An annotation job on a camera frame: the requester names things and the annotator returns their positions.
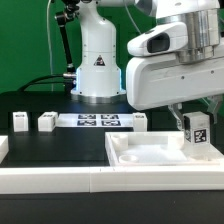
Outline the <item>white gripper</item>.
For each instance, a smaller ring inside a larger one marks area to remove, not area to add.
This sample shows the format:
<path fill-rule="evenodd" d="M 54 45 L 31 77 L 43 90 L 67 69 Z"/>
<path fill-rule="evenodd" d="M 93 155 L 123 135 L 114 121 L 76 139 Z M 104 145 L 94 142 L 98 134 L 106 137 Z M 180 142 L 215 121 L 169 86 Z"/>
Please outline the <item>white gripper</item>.
<path fill-rule="evenodd" d="M 208 97 L 213 124 L 223 102 L 224 57 L 190 65 L 178 64 L 174 54 L 132 58 L 126 68 L 128 103 L 136 110 L 168 106 L 177 128 L 184 130 L 182 104 Z"/>

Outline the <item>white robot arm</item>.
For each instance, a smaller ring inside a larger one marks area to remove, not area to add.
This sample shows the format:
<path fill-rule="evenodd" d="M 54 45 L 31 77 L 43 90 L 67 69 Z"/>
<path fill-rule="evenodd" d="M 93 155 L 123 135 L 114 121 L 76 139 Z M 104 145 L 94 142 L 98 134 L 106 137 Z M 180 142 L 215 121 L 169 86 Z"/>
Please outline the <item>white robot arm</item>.
<path fill-rule="evenodd" d="M 56 14 L 75 100 L 109 103 L 125 96 L 137 110 L 167 106 L 184 128 L 179 105 L 207 98 L 215 117 L 224 97 L 224 37 L 219 0 L 62 0 Z M 156 26 L 130 40 L 132 56 L 121 87 L 116 28 L 99 7 L 134 5 Z"/>

